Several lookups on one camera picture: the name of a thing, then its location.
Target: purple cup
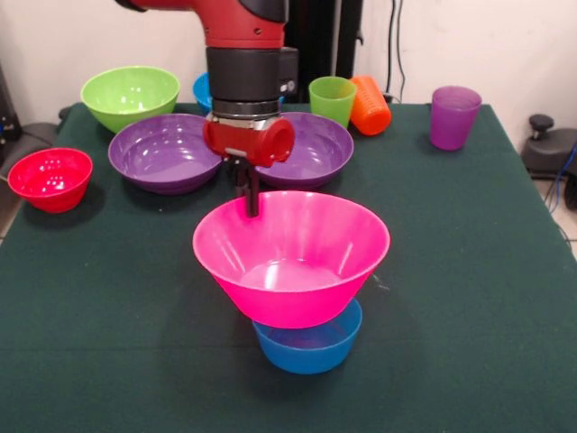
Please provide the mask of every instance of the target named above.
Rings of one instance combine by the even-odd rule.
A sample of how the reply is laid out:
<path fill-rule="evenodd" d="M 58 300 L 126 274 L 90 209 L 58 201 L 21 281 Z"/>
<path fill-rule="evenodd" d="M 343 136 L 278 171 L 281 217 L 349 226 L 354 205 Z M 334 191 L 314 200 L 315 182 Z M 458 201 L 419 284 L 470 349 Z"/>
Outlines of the purple cup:
<path fill-rule="evenodd" d="M 431 144 L 444 151 L 461 149 L 480 108 L 481 96 L 474 90 L 458 86 L 438 88 L 431 106 Z"/>

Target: green bowl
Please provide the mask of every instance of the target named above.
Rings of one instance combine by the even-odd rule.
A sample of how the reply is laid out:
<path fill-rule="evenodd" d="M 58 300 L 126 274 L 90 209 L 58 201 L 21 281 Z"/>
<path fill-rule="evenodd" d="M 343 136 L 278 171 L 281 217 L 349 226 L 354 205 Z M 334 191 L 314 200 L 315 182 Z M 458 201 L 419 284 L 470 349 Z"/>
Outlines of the green bowl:
<path fill-rule="evenodd" d="M 93 116 L 113 133 L 148 117 L 172 113 L 179 79 L 164 69 L 127 66 L 92 77 L 80 96 Z"/>

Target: green tablecloth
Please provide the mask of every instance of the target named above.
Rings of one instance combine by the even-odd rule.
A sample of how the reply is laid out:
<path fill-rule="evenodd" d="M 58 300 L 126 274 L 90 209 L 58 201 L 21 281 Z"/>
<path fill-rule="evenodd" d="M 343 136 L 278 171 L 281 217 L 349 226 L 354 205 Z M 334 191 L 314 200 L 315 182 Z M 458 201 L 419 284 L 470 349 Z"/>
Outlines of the green tablecloth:
<path fill-rule="evenodd" d="M 266 361 L 192 254 L 195 225 L 233 197 L 225 173 L 186 196 L 140 191 L 75 106 L 58 145 L 94 159 L 85 199 L 59 216 L 25 205 L 0 248 L 2 430 L 577 430 L 577 266 L 498 119 L 484 106 L 446 153 L 426 106 L 392 110 L 323 189 L 393 241 L 358 295 L 353 352 L 307 377 Z"/>

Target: pink bowl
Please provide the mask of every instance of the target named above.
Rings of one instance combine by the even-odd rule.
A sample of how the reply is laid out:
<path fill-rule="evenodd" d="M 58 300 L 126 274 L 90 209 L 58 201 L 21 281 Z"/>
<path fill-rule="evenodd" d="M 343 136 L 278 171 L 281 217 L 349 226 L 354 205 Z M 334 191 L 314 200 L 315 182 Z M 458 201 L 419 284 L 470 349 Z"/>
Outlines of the pink bowl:
<path fill-rule="evenodd" d="M 242 198 L 205 216 L 192 240 L 197 259 L 258 323 L 294 329 L 335 318 L 387 254 L 387 227 L 326 194 L 274 191 L 260 201 L 255 218 Z"/>

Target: blue bowl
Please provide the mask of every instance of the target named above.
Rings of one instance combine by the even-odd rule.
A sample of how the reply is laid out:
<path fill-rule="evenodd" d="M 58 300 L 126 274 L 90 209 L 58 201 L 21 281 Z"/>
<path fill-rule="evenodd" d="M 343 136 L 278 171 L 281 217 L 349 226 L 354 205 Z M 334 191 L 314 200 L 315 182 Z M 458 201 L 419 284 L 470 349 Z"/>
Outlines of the blue bowl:
<path fill-rule="evenodd" d="M 262 352 L 278 368 L 296 374 L 328 372 L 353 348 L 362 323 L 356 299 L 333 320 L 306 329 L 277 329 L 252 322 Z"/>
<path fill-rule="evenodd" d="M 200 106 L 203 115 L 208 115 L 213 109 L 213 98 L 210 96 L 210 87 L 208 86 L 208 74 L 204 73 L 197 78 L 192 85 L 192 94 Z"/>

